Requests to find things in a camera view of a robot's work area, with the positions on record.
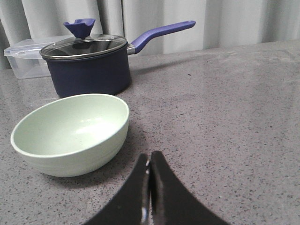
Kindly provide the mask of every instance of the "quartz countertop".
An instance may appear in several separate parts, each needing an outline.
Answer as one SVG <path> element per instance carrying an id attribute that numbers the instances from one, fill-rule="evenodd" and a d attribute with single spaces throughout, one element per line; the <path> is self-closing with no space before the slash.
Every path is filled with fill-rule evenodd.
<path id="1" fill-rule="evenodd" d="M 120 152 L 86 175 L 28 166 L 11 131 L 58 99 L 50 77 L 0 71 L 0 224 L 79 225 L 122 187 L 140 153 L 162 151 L 185 187 L 232 225 L 300 222 L 300 41 L 129 57 Z"/>

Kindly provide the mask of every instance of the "curtain fold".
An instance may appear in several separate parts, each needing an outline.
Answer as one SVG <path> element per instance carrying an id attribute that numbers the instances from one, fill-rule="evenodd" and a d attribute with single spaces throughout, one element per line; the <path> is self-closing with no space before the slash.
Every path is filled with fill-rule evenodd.
<path id="1" fill-rule="evenodd" d="M 195 27 L 155 38 L 139 55 L 257 44 L 300 37 L 298 0 L 0 0 L 3 50 L 28 39 L 70 34 L 63 22 L 96 18 L 92 33 L 132 42 L 155 27 L 195 20 Z"/>

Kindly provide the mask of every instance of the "bowl rim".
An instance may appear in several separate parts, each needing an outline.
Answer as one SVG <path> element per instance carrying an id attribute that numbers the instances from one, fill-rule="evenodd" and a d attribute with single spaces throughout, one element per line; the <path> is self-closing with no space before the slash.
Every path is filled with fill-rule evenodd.
<path id="1" fill-rule="evenodd" d="M 80 98 L 80 97 L 85 97 L 85 96 L 107 96 L 107 97 L 110 97 L 110 98 L 115 98 L 117 100 L 119 100 L 121 103 L 123 103 L 123 105 L 125 106 L 126 108 L 126 119 L 124 121 L 124 123 L 120 126 L 119 129 L 117 129 L 111 136 L 107 137 L 106 139 L 100 141 L 100 142 L 97 142 L 96 144 L 94 145 L 91 145 L 89 147 L 86 147 L 84 149 L 81 149 L 81 150 L 77 150 L 77 151 L 72 151 L 72 152 L 68 152 L 68 153 L 61 153 L 61 154 L 52 154 L 52 155 L 39 155 L 39 154 L 33 154 L 33 153 L 29 153 L 29 152 L 26 152 L 22 149 L 20 149 L 16 143 L 15 143 L 15 140 L 14 140 L 14 136 L 15 136 L 15 133 L 18 129 L 18 127 L 28 118 L 30 117 L 31 115 L 35 114 L 37 111 L 41 110 L 42 108 L 45 108 L 45 107 L 49 107 L 50 105 L 53 105 L 57 102 L 60 102 L 60 101 L 66 101 L 70 98 Z M 99 145 L 100 143 L 103 143 L 105 141 L 107 141 L 109 138 L 111 138 L 112 136 L 114 136 L 117 132 L 119 132 L 125 125 L 126 123 L 129 121 L 129 106 L 128 104 L 121 98 L 117 97 L 117 96 L 114 96 L 114 95 L 109 95 L 109 94 L 98 94 L 98 93 L 91 93 L 91 94 L 80 94 L 80 95 L 73 95 L 73 96 L 69 96 L 69 97 L 65 97 L 65 98 L 60 98 L 60 99 L 57 99 L 55 101 L 52 101 L 50 103 L 47 103 L 35 110 L 33 110 L 32 112 L 28 113 L 26 116 L 24 116 L 14 127 L 14 129 L 12 130 L 12 133 L 11 133 L 11 136 L 10 136 L 10 142 L 11 142 L 11 145 L 13 146 L 13 148 L 18 152 L 20 153 L 21 155 L 24 155 L 24 156 L 27 156 L 27 157 L 31 157 L 31 158 L 59 158 L 59 157 L 64 157 L 64 156 L 70 156 L 70 155 L 74 155 L 74 154 L 77 154 L 77 153 L 80 153 L 80 152 L 83 152 L 83 151 L 86 151 L 88 149 L 91 149 L 97 145 Z"/>

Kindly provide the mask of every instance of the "bowl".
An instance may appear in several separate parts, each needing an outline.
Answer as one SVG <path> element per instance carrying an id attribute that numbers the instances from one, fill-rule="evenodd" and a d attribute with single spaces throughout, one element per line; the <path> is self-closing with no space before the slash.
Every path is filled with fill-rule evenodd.
<path id="1" fill-rule="evenodd" d="M 92 172 L 121 149 L 129 107 L 107 94 L 82 94 L 46 104 L 13 129 L 11 144 L 42 173 L 73 177 Z"/>

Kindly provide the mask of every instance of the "purple lid knob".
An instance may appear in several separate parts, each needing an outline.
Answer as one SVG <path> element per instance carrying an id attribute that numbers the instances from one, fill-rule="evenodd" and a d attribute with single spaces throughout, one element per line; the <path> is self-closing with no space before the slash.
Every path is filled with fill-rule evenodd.
<path id="1" fill-rule="evenodd" d="M 76 38 L 85 39 L 90 35 L 95 19 L 77 19 L 74 23 L 64 22 L 64 26 L 71 31 Z"/>

